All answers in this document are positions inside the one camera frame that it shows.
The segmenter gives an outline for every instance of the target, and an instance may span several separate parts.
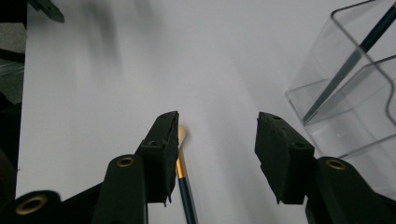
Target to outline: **pen holder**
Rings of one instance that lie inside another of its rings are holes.
[[[396,22],[372,48],[362,47],[393,4],[335,10],[286,96],[320,156],[352,163],[376,192],[396,200]]]

